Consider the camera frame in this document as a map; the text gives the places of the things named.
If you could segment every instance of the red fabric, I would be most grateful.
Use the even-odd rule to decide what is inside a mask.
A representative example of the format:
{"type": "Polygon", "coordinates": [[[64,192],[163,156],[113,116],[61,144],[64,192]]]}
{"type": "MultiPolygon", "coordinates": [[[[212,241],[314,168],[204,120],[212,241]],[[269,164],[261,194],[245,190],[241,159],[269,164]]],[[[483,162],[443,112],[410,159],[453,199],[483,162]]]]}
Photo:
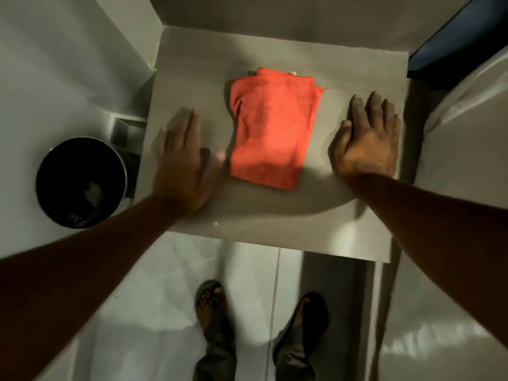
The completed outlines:
{"type": "Polygon", "coordinates": [[[295,187],[324,89],[314,78],[257,69],[235,80],[230,105],[238,129],[231,175],[252,183],[295,187]]]}

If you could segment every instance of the floor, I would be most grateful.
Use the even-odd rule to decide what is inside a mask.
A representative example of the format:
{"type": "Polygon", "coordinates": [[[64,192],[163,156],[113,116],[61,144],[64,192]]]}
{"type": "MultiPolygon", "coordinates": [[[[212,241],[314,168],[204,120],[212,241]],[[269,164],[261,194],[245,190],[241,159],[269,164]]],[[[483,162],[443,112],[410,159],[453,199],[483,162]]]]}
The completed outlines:
{"type": "Polygon", "coordinates": [[[238,380],[274,380],[272,340],[302,294],[320,291],[331,325],[310,358],[319,380],[353,379],[366,261],[167,232],[98,313],[89,381],[191,380],[205,353],[194,313],[199,284],[225,286],[238,380]]]}

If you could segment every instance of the dark pants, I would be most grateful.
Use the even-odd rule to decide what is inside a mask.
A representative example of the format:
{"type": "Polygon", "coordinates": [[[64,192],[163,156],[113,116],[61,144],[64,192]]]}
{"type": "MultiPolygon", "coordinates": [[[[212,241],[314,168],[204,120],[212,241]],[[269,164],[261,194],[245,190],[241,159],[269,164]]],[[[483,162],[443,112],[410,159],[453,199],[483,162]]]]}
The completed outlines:
{"type": "MultiPolygon", "coordinates": [[[[196,364],[193,381],[233,381],[235,371],[235,343],[218,335],[208,344],[205,357],[196,364]]],[[[275,379],[276,381],[314,381],[314,370],[305,358],[301,345],[286,345],[280,350],[275,379]]]]}

